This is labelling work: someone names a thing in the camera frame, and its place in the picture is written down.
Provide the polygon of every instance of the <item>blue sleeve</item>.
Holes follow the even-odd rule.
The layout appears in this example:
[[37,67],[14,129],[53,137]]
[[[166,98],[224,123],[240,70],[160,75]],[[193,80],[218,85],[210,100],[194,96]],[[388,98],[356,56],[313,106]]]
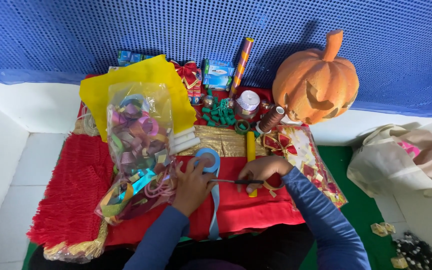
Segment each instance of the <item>blue sleeve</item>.
[[318,246],[321,270],[370,270],[360,237],[333,203],[297,168],[281,178]]
[[163,270],[182,236],[189,233],[189,218],[172,206],[148,228],[123,270]]

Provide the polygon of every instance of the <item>striped paper tube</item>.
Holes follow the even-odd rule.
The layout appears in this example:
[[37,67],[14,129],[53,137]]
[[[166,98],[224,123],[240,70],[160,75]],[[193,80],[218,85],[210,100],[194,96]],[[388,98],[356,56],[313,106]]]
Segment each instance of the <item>striped paper tube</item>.
[[246,68],[246,63],[248,63],[249,53],[253,47],[253,42],[255,40],[247,37],[244,39],[243,50],[241,51],[241,57],[237,63],[236,74],[234,74],[233,84],[231,85],[231,91],[229,92],[229,97],[234,98],[238,91],[238,86],[240,86],[241,78],[243,77],[244,69]]

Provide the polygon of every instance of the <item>yellow tube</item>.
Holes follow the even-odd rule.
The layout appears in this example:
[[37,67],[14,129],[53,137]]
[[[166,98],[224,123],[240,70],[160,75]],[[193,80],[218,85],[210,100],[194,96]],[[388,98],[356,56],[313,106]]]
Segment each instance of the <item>yellow tube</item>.
[[[252,131],[246,133],[246,149],[248,152],[248,162],[254,161],[256,159],[256,144],[255,144],[255,133]],[[249,197],[251,198],[254,198],[256,196],[258,196],[257,189],[249,193]]]

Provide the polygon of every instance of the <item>brown thread spool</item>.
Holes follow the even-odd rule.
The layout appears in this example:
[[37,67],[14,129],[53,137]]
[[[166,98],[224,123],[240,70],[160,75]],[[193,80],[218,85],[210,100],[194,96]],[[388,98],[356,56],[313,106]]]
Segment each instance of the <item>brown thread spool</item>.
[[285,116],[283,107],[274,106],[271,110],[258,122],[256,130],[259,133],[269,133],[273,127],[279,124],[279,121]]

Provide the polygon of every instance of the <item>pumpkin stem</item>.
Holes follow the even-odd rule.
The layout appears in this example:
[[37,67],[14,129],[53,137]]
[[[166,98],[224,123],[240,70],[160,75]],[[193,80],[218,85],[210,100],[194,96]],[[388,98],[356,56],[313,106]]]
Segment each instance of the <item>pumpkin stem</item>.
[[336,29],[326,34],[326,48],[322,53],[322,59],[326,62],[333,62],[343,43],[343,30]]

